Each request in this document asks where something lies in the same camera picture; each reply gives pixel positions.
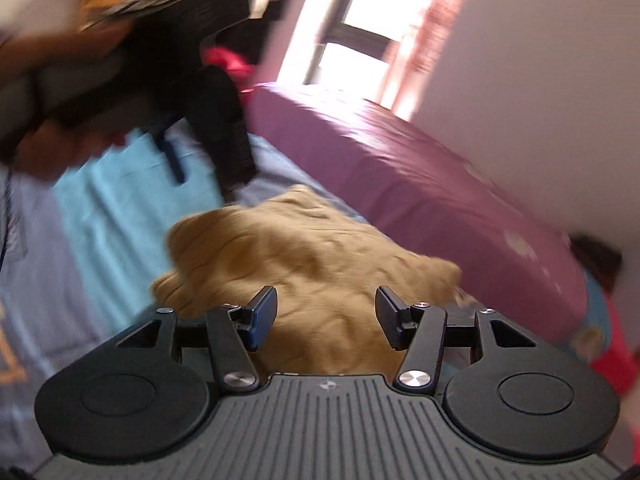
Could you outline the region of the person's left hand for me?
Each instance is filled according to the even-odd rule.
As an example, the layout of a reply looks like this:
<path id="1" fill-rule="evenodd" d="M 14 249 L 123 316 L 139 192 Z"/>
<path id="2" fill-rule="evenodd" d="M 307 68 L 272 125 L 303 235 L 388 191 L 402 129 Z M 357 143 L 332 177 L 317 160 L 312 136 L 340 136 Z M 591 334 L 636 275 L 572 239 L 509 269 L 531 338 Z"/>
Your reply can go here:
<path id="1" fill-rule="evenodd" d="M 97 61 L 114 50 L 131 29 L 130 22 L 120 21 L 82 32 L 8 38 L 1 44 L 1 81 L 5 84 L 48 65 Z M 84 166 L 110 148 L 123 148 L 126 136 L 125 130 L 66 131 L 53 120 L 46 120 L 17 144 L 11 166 L 35 179 L 54 182 L 66 170 Z"/>

